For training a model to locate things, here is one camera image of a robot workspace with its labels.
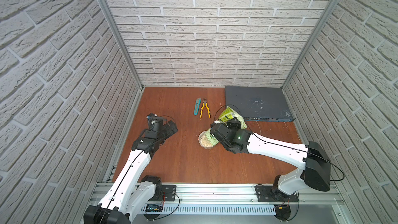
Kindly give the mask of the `green oats bag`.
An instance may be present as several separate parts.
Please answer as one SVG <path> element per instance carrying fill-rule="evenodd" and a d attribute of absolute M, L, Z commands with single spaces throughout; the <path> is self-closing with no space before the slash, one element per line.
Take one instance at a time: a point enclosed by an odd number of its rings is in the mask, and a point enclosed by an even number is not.
<path fill-rule="evenodd" d="M 232 120 L 233 118 L 237 118 L 238 122 L 241 124 L 241 129 L 247 128 L 243 117 L 229 106 L 226 107 L 216 120 L 226 124 L 228 120 Z M 204 143 L 204 147 L 211 148 L 219 143 L 219 141 L 210 134 L 210 128 L 204 132 L 204 135 L 208 139 L 208 141 Z"/>

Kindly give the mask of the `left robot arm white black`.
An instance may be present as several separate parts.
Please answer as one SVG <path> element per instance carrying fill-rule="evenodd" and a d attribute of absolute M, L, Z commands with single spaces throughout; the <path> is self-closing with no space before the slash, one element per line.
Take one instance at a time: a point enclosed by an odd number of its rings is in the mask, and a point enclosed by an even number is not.
<path fill-rule="evenodd" d="M 175 187 L 163 187 L 159 177 L 141 175 L 159 147 L 177 133 L 177 125 L 172 117 L 153 113 L 147 124 L 110 190 L 97 205 L 87 207 L 85 224 L 131 224 L 143 208 L 161 212 L 165 201 L 175 200 Z"/>

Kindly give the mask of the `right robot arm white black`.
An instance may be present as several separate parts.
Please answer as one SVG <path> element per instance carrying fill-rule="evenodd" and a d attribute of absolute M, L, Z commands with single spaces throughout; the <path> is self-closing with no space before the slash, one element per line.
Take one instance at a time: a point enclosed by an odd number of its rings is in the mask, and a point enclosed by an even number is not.
<path fill-rule="evenodd" d="M 275 177 L 269 193 L 276 201 L 285 201 L 302 189 L 311 188 L 321 192 L 330 190 L 331 167 L 334 165 L 316 142 L 305 145 L 266 138 L 242 129 L 237 118 L 226 123 L 215 121 L 210 126 L 210 136 L 234 154 L 263 155 L 295 166 L 296 169 L 292 172 Z"/>

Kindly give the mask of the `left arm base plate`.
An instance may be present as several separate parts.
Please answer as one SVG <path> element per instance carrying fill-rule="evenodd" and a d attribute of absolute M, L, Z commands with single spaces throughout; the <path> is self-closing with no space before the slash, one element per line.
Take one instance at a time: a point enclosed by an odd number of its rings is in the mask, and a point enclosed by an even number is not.
<path fill-rule="evenodd" d="M 160 188 L 156 188 L 155 195 L 149 202 L 174 202 L 176 189 L 176 185 L 162 185 Z"/>

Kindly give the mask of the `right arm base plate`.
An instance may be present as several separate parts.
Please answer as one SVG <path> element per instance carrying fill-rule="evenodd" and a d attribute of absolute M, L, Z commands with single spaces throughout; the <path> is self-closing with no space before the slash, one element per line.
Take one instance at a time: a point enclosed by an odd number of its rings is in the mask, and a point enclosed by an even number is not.
<path fill-rule="evenodd" d="M 299 198 L 297 195 L 286 195 L 278 190 L 273 192 L 273 187 L 271 185 L 255 185 L 255 192 L 258 199 L 258 202 L 269 202 L 269 203 L 288 203 L 288 202 L 299 202 Z"/>

